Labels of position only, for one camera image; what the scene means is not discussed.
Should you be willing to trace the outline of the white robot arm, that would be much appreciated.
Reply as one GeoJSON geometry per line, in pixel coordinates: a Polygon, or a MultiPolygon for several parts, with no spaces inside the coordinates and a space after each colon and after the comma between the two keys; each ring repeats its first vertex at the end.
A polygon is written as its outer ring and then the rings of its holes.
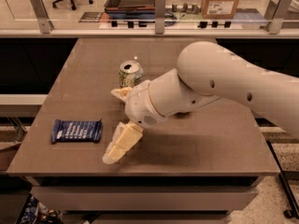
{"type": "Polygon", "coordinates": [[[124,101],[129,122],[117,126],[103,156],[105,164],[119,161],[141,139],[145,129],[220,98],[238,102],[299,137],[298,78],[267,71],[212,42],[188,45],[179,54],[174,69],[111,93],[124,101]]]}

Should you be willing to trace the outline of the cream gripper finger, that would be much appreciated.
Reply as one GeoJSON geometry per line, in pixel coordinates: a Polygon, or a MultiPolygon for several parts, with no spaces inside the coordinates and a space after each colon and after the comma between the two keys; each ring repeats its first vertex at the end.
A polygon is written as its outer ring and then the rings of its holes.
{"type": "Polygon", "coordinates": [[[119,89],[113,89],[111,94],[122,102],[126,102],[130,92],[132,91],[132,87],[124,87],[119,89]]]}
{"type": "Polygon", "coordinates": [[[103,163],[113,164],[119,161],[143,136],[143,129],[129,121],[120,122],[112,136],[107,150],[103,156],[103,163]]]}

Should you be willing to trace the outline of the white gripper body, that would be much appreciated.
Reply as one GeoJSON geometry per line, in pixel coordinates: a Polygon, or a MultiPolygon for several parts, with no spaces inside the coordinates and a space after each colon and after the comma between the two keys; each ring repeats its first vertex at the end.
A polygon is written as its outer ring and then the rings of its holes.
{"type": "Polygon", "coordinates": [[[133,87],[125,102],[125,114],[130,121],[143,129],[152,128],[166,120],[160,115],[150,99],[150,82],[148,80],[133,87]]]}

